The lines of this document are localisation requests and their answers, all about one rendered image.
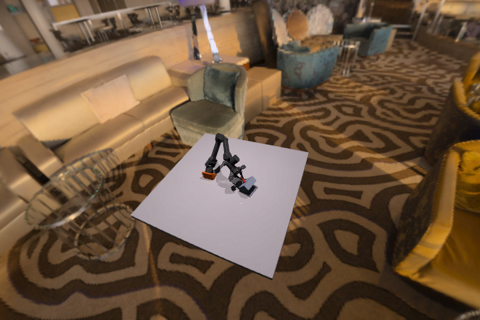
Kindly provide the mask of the grey flat panel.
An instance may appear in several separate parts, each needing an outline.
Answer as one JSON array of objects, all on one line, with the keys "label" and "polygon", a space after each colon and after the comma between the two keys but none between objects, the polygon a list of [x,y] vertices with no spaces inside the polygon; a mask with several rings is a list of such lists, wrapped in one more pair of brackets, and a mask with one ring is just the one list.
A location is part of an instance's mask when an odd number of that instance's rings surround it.
[{"label": "grey flat panel", "polygon": [[243,194],[250,197],[255,192],[255,190],[258,188],[257,186],[254,185],[254,183],[257,180],[252,176],[252,177],[247,178],[245,181],[246,182],[243,182],[238,189]]}]

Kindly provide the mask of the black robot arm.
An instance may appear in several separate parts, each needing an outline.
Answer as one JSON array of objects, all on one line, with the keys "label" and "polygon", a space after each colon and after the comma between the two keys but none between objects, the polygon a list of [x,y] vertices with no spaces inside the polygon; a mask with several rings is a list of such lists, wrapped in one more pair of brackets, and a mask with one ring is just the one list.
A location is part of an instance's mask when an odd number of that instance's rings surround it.
[{"label": "black robot arm", "polygon": [[[220,144],[222,142],[223,142],[223,148],[224,148],[223,160],[227,161],[227,162],[224,162],[224,166],[227,166],[230,169],[230,168],[232,168],[232,166],[234,166],[236,163],[238,163],[240,161],[238,156],[234,155],[232,157],[232,155],[229,151],[228,138],[226,138],[223,134],[217,133],[216,136],[215,136],[215,146],[213,148],[213,152],[212,152],[210,158],[208,158],[208,161],[205,163],[206,168],[205,168],[204,172],[213,173],[213,168],[217,164],[216,156],[217,156]],[[211,165],[211,166],[209,166],[209,165]],[[236,166],[232,170],[233,170],[234,174],[237,175],[237,174],[240,173],[241,168]]]}]

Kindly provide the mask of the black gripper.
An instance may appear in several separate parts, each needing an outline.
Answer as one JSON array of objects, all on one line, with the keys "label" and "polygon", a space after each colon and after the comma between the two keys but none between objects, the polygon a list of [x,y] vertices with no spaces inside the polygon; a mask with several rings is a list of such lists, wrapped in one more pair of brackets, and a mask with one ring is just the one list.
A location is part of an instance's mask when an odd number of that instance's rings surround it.
[{"label": "black gripper", "polygon": [[[233,174],[234,174],[234,172],[233,172],[232,169],[234,169],[235,167],[236,167],[236,166],[234,165],[234,166],[232,166],[232,168],[230,168],[230,170],[232,171]],[[246,166],[245,166],[245,165],[242,165],[242,166],[241,166],[241,170],[240,170],[240,175],[242,176],[242,178],[243,178],[242,169],[244,169],[244,168],[246,168]],[[230,176],[230,177],[228,178],[228,180],[231,181],[233,178],[239,178],[240,180],[242,180],[238,175],[235,175],[235,174],[232,175],[232,176]],[[244,179],[244,178],[243,178],[243,179]]]}]

